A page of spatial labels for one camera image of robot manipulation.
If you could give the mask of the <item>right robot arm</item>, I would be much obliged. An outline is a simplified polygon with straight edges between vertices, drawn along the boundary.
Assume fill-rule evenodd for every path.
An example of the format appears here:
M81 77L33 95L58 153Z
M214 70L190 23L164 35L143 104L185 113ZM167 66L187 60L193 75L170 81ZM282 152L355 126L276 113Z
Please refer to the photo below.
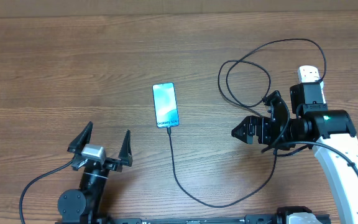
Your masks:
M291 107L278 91L263 99L269 117L247 116L233 137L251 144L254 136L267 149L290 149L302 144L313 150L328 180L343 223L358 223L358 139L344 110L329 110L318 82L290 87Z

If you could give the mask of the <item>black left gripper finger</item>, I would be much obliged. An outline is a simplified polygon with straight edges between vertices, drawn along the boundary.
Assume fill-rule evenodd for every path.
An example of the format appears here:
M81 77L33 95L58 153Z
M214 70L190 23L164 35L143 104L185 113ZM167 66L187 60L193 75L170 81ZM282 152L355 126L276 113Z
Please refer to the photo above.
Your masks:
M77 135L77 137L74 138L71 143L69 143L67 151L74 154L81 154L85 145L90 143L92 130L93 122L90 121L82 130L82 132Z
M131 131L127 130L124 140L122 142L121 150L118 158L121 164L124 166L131 167L133 163L132 151L131 151Z

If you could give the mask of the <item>blue-screen Galaxy smartphone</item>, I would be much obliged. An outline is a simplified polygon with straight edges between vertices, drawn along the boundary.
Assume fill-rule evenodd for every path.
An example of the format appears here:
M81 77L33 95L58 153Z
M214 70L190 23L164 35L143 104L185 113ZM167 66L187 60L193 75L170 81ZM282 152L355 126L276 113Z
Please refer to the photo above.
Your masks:
M158 128L178 126L179 115L175 86L172 82L152 86L155 117Z

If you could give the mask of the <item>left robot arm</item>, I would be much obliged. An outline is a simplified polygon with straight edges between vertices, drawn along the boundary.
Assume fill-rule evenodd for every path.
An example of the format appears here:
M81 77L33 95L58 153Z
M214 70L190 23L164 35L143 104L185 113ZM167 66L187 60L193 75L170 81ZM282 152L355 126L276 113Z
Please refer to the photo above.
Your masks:
M106 155L104 147L90 143L92 130L93 123L89 122L68 146L68 152L74 153L70 166L75 171L84 170L79 187L64 191L58 199L61 223L114 222L109 215L100 214L99 207L109 173L121 172L124 166L133 163L131 132L126 131L119 156L114 159Z

